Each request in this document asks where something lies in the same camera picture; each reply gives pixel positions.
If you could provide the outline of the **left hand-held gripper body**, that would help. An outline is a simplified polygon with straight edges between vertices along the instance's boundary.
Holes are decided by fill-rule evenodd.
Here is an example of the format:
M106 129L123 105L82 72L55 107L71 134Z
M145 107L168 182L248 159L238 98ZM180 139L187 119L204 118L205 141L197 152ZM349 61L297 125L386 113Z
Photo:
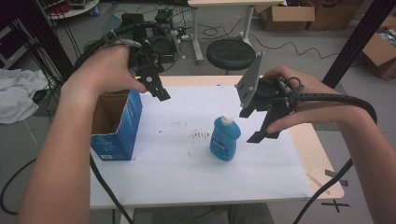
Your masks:
M162 93L163 86L150 42L147 39L141 42L127 39L125 43L134 49L131 56L133 63L131 68L138 77L138 81L144 84L150 93Z

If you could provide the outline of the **person's left hand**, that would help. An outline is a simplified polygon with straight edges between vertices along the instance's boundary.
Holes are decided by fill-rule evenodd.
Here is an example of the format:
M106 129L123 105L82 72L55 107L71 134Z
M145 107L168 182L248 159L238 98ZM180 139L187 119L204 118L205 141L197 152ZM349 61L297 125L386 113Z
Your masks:
M146 87L128 69L129 54L130 48L121 44L97 50L62 86L60 102L95 105L104 92L145 92Z

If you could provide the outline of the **person's right hand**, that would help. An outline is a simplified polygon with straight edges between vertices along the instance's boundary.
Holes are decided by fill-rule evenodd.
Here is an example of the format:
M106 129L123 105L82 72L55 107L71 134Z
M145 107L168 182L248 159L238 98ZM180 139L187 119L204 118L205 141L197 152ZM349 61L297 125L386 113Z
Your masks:
M283 77L290 80L293 88L299 81L304 85L302 93L330 93L338 91L326 86L316 78L281 65L264 73L263 78ZM371 116L362 108L336 102L301 102L283 119L278 119L267 128L268 133L280 132L302 123L335 123L341 131L357 133L376 128Z

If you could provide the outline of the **black equipment on floor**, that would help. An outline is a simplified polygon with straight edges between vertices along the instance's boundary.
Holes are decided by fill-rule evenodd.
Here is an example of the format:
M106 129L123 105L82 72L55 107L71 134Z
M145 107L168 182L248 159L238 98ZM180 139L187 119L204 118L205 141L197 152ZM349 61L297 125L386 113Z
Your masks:
M158 9L154 17L157 27L135 28L128 32L133 41L143 43L148 41L152 52L162 63L173 63L176 59L184 60L186 56L181 52L181 32L174 28L173 10Z

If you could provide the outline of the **blue bottle with white cap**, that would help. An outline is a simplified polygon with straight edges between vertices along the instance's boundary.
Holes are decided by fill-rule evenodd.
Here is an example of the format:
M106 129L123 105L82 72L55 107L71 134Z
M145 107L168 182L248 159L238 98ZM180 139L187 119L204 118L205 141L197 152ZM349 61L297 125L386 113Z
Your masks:
M217 158L230 161L236 152L236 141L240 136L240 128L233 117L224 113L214 121L209 148Z

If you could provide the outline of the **blue cardboard box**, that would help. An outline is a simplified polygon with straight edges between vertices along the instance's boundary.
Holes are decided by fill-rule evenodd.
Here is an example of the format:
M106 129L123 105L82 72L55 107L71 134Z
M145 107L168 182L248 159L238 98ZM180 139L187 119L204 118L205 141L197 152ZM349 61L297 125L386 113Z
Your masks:
M102 94L93 113L91 148L102 161L130 161L142 112L140 93Z

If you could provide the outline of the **black round stool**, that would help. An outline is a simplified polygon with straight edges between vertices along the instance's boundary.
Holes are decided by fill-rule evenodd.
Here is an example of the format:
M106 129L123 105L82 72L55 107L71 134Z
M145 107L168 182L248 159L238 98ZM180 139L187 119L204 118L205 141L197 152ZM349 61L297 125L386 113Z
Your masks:
M207 60L215 67L225 71L240 71L250 67L256 59L254 49L238 39L220 39L208 45Z

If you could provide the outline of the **open brown cardboard box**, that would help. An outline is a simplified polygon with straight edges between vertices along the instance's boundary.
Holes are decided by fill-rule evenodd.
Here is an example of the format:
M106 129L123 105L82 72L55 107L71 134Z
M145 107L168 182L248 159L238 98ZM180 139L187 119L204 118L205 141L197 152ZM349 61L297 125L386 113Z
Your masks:
M302 31L315 20L315 6L309 0L284 0L277 5L257 5L262 27L266 31Z

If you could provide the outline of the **white table mat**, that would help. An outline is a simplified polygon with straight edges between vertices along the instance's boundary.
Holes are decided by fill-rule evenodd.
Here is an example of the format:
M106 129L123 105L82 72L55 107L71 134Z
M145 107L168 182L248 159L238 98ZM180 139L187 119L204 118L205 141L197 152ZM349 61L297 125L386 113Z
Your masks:
M126 207L253 203L306 199L312 192L290 133L251 144L264 113L239 116L232 85L170 87L170 99L141 96L143 110L128 161L95 161ZM236 153L222 161L209 149L214 121L224 113L241 129Z

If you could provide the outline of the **grey tape pieces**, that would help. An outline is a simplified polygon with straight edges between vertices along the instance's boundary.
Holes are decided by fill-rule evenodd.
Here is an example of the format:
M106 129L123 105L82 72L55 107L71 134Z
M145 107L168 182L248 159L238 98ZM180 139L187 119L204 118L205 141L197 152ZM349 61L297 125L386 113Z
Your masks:
M343 187L348 187L349 186L348 181L343 179L345 173L346 173L345 171L339 171L338 173L336 173L334 171L325 170L325 175L331 178L329 180L331 186L336 183L339 183Z

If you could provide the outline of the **round white table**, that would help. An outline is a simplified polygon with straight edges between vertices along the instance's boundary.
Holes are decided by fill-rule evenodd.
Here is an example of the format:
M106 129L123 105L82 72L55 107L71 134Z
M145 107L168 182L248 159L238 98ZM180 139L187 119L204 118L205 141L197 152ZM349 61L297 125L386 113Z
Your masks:
M79 4L69 3L68 0L59 0L45 8L48 17L52 20L60 20L90 12L93 16L98 15L97 6L99 0L78 0Z

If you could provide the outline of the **closed brown cardboard box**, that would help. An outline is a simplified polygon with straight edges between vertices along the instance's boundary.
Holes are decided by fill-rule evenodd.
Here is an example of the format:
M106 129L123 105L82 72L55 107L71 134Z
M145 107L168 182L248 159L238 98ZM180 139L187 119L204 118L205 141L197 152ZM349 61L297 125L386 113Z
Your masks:
M306 25L309 31L344 30L364 0L309 0L315 8L315 20Z

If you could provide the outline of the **black metal stand pole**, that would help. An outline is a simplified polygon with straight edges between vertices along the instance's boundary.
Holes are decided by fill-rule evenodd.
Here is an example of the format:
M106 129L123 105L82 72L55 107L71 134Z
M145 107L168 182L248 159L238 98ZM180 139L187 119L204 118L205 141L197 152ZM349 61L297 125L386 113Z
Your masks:
M322 83L335 88L350 65L396 7L396 0L374 0L329 69Z

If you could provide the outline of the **cardboard box with contents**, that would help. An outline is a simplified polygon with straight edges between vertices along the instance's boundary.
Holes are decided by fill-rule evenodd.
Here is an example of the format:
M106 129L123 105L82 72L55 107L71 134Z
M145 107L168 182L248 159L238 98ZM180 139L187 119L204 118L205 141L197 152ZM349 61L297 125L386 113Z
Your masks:
M363 48L361 59L378 77L396 78L396 16L386 17Z

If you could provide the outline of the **white cloth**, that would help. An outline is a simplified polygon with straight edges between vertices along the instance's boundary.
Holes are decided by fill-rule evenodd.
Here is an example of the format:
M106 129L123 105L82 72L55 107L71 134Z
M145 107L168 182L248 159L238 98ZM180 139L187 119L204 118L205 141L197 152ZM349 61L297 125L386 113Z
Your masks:
M48 84L41 70L0 69L0 124L12 124L32 116L38 109L33 97Z

